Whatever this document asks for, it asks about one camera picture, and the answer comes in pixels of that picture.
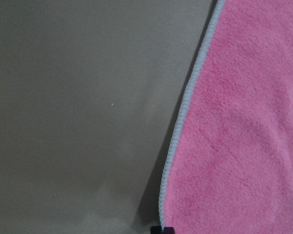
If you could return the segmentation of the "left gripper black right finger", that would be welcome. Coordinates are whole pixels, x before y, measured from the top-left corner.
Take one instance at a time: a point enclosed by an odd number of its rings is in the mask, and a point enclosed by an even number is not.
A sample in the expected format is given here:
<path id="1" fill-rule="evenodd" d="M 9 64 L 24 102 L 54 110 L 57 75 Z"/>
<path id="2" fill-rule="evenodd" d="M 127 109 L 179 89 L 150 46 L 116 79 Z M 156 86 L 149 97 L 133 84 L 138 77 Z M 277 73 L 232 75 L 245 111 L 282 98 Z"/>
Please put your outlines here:
<path id="1" fill-rule="evenodd" d="M 175 229 L 173 227 L 164 227 L 163 234 L 175 234 Z"/>

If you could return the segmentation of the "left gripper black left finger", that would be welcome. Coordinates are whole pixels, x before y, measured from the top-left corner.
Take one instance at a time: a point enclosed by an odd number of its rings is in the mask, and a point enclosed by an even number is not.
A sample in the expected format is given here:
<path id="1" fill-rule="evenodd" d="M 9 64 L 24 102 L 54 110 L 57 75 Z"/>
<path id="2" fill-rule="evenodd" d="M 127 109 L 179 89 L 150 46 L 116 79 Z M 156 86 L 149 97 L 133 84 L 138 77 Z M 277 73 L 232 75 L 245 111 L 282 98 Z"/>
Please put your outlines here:
<path id="1" fill-rule="evenodd" d="M 150 233 L 151 234 L 161 234 L 161 226 L 151 226 Z"/>

